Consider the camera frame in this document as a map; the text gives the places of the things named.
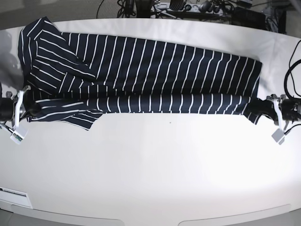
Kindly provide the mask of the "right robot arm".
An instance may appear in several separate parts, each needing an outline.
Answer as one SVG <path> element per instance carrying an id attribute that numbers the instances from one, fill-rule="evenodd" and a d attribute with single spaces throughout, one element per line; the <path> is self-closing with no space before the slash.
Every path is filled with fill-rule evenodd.
<path id="1" fill-rule="evenodd" d="M 29 94 L 33 93 L 31 86 L 24 88 L 12 96 L 12 92 L 7 91 L 5 97 L 0 97 L 0 128 L 13 133 L 23 119 L 36 116 L 41 112 L 41 106 L 36 103 Z"/>

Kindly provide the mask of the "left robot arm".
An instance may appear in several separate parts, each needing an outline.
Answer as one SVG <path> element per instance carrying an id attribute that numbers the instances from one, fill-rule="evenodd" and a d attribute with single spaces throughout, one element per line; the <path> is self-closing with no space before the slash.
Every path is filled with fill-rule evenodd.
<path id="1" fill-rule="evenodd" d="M 261 116 L 273 120 L 274 124 L 284 132 L 285 135 L 296 127 L 288 128 L 288 124 L 301 121 L 301 103 L 286 95 L 277 97 L 275 94 L 267 96 L 265 100 L 254 99 L 246 107 L 248 119 L 257 124 Z"/>

